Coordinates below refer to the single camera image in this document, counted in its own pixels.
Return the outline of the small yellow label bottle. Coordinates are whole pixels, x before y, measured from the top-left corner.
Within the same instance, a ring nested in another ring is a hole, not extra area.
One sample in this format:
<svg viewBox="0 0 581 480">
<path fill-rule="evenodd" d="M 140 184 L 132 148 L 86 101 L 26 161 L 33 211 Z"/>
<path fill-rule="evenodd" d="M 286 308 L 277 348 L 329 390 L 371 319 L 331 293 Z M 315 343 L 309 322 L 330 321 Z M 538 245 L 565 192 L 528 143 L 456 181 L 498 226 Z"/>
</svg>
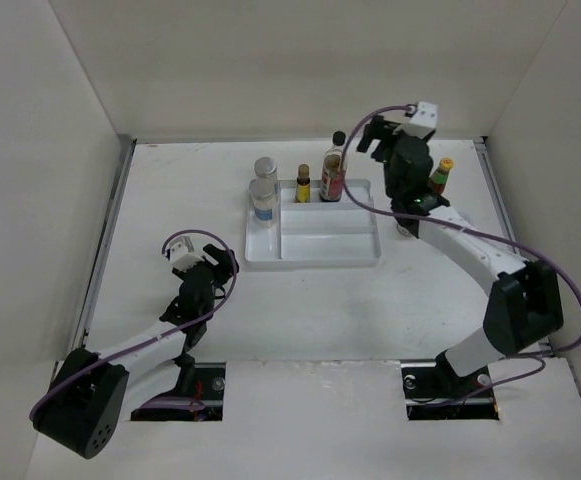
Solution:
<svg viewBox="0 0 581 480">
<path fill-rule="evenodd" d="M 298 167 L 295 189 L 296 203 L 309 203 L 311 199 L 310 168 L 307 164 Z"/>
</svg>

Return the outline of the blue label shaker jar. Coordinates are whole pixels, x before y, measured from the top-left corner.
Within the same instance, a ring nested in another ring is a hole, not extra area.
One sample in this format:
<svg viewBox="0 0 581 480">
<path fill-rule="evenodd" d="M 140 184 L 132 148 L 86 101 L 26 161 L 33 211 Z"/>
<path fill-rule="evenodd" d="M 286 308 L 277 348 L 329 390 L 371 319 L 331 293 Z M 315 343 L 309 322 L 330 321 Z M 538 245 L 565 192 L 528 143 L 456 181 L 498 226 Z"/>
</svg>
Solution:
<svg viewBox="0 0 581 480">
<path fill-rule="evenodd" d="M 254 173 L 257 178 L 276 184 L 278 182 L 277 164 L 271 157 L 260 157 L 254 163 Z"/>
<path fill-rule="evenodd" d="M 263 178 L 255 178 L 249 184 L 249 195 L 255 220 L 264 227 L 276 222 L 277 194 L 275 184 Z"/>
</svg>

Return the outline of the tall black cap oil bottle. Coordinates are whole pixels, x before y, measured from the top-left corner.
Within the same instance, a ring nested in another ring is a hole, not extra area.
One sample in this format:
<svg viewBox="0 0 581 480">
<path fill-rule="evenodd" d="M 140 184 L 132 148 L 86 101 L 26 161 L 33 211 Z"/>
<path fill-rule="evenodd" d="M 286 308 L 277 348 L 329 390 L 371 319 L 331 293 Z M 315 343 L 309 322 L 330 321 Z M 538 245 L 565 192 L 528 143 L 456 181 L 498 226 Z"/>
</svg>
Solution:
<svg viewBox="0 0 581 480">
<path fill-rule="evenodd" d="M 342 159 L 346 133 L 335 131 L 332 135 L 332 145 L 326 151 L 322 164 L 322 174 L 319 197 L 324 202 L 338 202 L 343 192 L 345 178 L 345 162 Z"/>
</svg>

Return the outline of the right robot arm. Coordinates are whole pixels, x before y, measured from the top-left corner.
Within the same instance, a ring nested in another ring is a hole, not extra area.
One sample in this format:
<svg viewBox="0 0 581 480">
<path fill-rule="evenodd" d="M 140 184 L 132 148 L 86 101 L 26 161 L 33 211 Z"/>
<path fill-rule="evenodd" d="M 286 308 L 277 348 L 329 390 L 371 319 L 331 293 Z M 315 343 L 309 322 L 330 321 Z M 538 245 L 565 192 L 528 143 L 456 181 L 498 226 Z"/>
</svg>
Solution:
<svg viewBox="0 0 581 480">
<path fill-rule="evenodd" d="M 435 359 L 434 384 L 453 396 L 471 375 L 560 330 L 564 319 L 555 267 L 526 260 L 508 251 L 509 240 L 474 229 L 430 186 L 434 131 L 426 126 L 416 133 L 374 114 L 359 127 L 356 149 L 382 165 L 389 214 L 397 224 L 451 259 L 488 296 L 481 326 Z"/>
</svg>

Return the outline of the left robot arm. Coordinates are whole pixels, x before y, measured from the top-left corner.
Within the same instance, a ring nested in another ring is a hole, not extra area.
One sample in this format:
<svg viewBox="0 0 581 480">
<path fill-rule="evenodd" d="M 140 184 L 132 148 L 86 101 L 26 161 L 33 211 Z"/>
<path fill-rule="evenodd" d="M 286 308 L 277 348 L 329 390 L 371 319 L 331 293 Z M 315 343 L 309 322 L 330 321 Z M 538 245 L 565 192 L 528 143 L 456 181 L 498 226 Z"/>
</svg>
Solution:
<svg viewBox="0 0 581 480">
<path fill-rule="evenodd" d="M 194 387 L 191 350 L 227 300 L 239 265 L 233 250 L 205 245 L 195 251 L 185 236 L 165 252 L 178 293 L 141 334 L 102 352 L 84 347 L 63 361 L 47 394 L 29 415 L 33 428 L 84 459 L 102 452 L 117 424 L 140 409 L 169 406 Z"/>
</svg>

